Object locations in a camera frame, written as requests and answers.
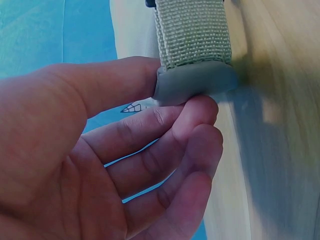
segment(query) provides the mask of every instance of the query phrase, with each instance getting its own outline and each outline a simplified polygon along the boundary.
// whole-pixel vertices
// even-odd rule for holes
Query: palm
[[[193,235],[222,153],[220,132],[212,127],[218,109],[211,99],[196,97],[185,106],[147,109],[81,135],[88,117],[148,97],[157,67],[158,61],[145,58],[62,65],[28,76],[27,84],[18,78],[0,87],[10,93],[0,93],[0,110],[6,110],[6,102],[13,106],[0,118],[11,124],[0,127],[4,236],[184,240]],[[122,69],[132,69],[128,75],[135,74],[136,82]],[[119,99],[124,91],[127,96]],[[155,139],[149,148],[104,168]],[[122,203],[174,170],[161,187]]]

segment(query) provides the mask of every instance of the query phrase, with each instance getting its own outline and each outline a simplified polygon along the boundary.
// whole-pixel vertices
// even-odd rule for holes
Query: small printed graphic
[[[141,112],[147,108],[154,107],[157,105],[157,102],[153,100],[152,98],[147,98],[140,101],[135,101],[128,106],[126,106],[125,109],[121,111],[121,113],[138,113]]]

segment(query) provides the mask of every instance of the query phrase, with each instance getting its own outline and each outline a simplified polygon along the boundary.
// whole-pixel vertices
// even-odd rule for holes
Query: knuckle
[[[152,109],[153,117],[155,118],[156,122],[160,125],[163,126],[165,125],[165,119],[163,117],[162,111],[160,107],[155,107]]]

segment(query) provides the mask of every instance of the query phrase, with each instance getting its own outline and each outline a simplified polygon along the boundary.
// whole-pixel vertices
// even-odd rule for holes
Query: strap
[[[223,0],[155,0],[164,71],[203,61],[231,62]]]

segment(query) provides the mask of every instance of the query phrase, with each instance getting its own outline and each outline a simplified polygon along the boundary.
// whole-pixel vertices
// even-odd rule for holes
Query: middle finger
[[[193,129],[213,125],[217,114],[218,106],[211,98],[194,97],[156,143],[107,167],[119,196],[125,199],[164,180],[181,162]]]

